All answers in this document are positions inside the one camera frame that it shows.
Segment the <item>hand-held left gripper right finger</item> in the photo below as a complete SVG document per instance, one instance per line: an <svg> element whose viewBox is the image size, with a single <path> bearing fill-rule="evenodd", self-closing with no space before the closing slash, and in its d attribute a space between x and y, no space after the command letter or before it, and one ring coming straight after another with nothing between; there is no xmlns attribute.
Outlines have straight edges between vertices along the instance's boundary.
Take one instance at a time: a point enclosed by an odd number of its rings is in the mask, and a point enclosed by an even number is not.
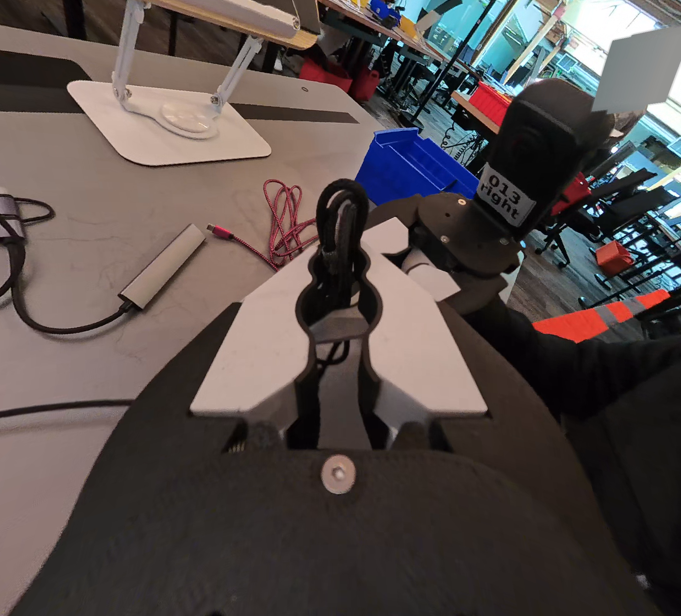
<svg viewBox="0 0 681 616"><path fill-rule="evenodd" d="M407 423L481 417L488 412L477 383L438 305L387 256L369 251L367 279L382 311L369 333L369 359L379 379L372 412L393 441Z"/></svg>

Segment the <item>grey usb hub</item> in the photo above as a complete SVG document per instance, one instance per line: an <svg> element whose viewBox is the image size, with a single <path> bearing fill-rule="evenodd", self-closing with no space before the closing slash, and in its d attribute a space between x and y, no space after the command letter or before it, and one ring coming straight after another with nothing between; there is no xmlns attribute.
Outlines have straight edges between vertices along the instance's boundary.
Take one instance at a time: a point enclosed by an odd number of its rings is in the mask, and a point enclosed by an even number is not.
<svg viewBox="0 0 681 616"><path fill-rule="evenodd" d="M1 284L1 296L9 293L18 318L32 331L50 337L79 336L113 325L128 314L144 310L172 280L177 271L205 242L204 232L193 224L178 234L122 291L121 302L115 313L98 321L69 328L47 326L36 321L27 308L22 274L27 260L27 225L43 223L55 218L56 212L48 203L12 195L1 187L1 247L7 252L9 272Z"/></svg>

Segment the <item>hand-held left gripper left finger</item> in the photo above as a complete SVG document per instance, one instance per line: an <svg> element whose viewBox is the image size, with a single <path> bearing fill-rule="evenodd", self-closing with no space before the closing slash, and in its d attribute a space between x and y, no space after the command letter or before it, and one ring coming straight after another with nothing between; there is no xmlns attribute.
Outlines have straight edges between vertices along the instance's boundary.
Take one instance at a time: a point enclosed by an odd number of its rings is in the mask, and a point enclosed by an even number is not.
<svg viewBox="0 0 681 616"><path fill-rule="evenodd" d="M306 249L242 300L190 404L192 416L266 422L289 441L319 441L315 343L296 314L318 253L318 246Z"/></svg>

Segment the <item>red storage bin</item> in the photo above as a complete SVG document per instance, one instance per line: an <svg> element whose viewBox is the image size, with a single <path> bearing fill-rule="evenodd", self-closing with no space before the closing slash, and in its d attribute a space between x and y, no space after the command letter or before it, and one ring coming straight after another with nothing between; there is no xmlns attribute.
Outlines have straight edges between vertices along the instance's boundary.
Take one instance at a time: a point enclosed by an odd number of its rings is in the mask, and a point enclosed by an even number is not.
<svg viewBox="0 0 681 616"><path fill-rule="evenodd" d="M501 127L506 111L514 96L499 91L482 80L477 83L469 98L469 103L498 127Z"/></svg>

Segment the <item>blue plastic bin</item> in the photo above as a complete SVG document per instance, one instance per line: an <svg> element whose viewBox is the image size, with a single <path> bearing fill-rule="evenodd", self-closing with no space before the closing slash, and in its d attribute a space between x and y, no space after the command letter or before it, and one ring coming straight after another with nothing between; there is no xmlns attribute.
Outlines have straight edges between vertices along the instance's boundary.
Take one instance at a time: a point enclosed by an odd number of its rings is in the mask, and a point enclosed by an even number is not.
<svg viewBox="0 0 681 616"><path fill-rule="evenodd" d="M375 205L441 192L471 200L479 185L477 177L416 128L375 132L355 181Z"/></svg>

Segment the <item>orange traffic cone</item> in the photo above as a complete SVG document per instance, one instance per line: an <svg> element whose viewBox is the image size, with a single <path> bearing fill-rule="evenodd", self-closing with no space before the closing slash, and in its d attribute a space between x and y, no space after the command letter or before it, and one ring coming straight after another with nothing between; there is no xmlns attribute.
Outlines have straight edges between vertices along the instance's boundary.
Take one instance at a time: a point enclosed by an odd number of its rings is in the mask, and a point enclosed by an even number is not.
<svg viewBox="0 0 681 616"><path fill-rule="evenodd" d="M667 302L671 298L663 289L628 298L619 302L602 304L574 313L544 319L532 324L542 333L575 343L593 339L621 323L632 320L638 314Z"/></svg>

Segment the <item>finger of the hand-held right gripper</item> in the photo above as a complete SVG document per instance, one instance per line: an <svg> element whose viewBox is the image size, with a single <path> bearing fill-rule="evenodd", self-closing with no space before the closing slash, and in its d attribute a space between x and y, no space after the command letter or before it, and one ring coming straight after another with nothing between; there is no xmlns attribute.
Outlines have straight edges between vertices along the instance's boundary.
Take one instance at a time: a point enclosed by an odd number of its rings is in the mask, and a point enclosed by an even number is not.
<svg viewBox="0 0 681 616"><path fill-rule="evenodd" d="M410 250L403 260L401 270L436 303L443 302L461 291L451 274L438 269L419 249Z"/></svg>
<svg viewBox="0 0 681 616"><path fill-rule="evenodd" d="M409 229L397 217L389 218L371 228L365 229L361 246L382 255L397 255L409 251Z"/></svg>

